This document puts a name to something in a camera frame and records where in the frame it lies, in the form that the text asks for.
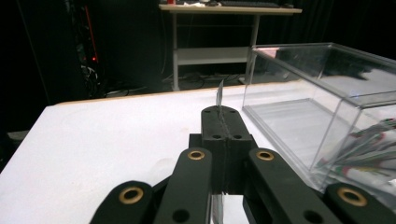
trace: clear plastic box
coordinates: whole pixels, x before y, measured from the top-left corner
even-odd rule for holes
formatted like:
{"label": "clear plastic box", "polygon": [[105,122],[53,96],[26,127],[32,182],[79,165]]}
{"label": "clear plastic box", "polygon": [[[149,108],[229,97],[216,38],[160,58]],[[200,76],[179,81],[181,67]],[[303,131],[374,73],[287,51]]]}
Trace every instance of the clear plastic box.
{"label": "clear plastic box", "polygon": [[348,182],[396,211],[396,61],[334,43],[255,46],[244,112],[310,187]]}

